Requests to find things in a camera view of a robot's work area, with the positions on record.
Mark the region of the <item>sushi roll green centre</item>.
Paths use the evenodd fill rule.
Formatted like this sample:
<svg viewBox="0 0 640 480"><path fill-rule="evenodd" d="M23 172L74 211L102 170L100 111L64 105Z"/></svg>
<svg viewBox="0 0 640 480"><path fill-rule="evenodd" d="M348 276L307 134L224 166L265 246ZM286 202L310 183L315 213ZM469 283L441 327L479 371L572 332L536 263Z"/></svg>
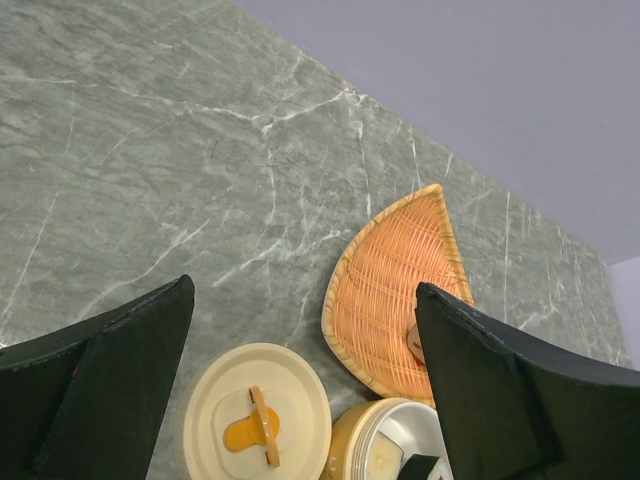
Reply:
<svg viewBox="0 0 640 480"><path fill-rule="evenodd" d="M402 464L402 449L387 436L376 433L366 461L368 480L396 480Z"/></svg>

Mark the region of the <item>sushi roll red centre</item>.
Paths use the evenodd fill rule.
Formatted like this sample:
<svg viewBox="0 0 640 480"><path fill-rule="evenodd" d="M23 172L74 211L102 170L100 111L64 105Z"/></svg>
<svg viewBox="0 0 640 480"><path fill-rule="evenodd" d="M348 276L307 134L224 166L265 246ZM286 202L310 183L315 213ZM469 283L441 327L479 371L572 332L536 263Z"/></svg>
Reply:
<svg viewBox="0 0 640 480"><path fill-rule="evenodd" d="M398 480L452 480L447 461L438 456L414 454L401 467Z"/></svg>

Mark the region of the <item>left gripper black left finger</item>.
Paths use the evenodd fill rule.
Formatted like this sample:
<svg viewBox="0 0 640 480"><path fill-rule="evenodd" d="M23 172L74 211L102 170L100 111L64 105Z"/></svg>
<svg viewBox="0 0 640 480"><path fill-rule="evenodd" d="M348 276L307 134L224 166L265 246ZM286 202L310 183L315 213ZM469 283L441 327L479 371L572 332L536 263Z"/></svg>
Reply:
<svg viewBox="0 0 640 480"><path fill-rule="evenodd" d="M4 479L146 477L194 310L187 275L1 351Z"/></svg>

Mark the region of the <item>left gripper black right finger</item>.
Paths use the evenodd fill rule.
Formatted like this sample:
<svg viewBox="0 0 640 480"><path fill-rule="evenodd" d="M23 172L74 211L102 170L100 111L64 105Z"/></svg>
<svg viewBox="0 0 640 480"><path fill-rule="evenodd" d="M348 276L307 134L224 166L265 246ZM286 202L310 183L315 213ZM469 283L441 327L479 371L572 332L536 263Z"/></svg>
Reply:
<svg viewBox="0 0 640 480"><path fill-rule="evenodd" d="M638 478L637 371L552 345L431 283L416 299L455 478Z"/></svg>

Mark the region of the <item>strawberry slice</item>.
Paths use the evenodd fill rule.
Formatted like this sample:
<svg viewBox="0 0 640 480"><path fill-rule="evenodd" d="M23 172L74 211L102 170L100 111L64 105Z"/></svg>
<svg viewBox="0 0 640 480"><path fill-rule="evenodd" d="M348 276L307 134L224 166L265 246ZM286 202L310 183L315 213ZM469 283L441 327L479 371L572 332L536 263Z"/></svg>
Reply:
<svg viewBox="0 0 640 480"><path fill-rule="evenodd" d="M416 323L414 323L407 331L406 345L416 363L420 366L425 366L424 352Z"/></svg>

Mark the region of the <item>cream lid with orange handle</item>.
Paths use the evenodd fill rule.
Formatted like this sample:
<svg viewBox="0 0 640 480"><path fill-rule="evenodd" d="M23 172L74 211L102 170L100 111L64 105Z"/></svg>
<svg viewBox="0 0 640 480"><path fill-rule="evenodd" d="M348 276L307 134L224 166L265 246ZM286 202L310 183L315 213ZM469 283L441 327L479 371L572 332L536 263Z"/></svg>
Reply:
<svg viewBox="0 0 640 480"><path fill-rule="evenodd" d="M317 479L332 434L318 375L283 346L237 347L192 387L180 429L189 479Z"/></svg>

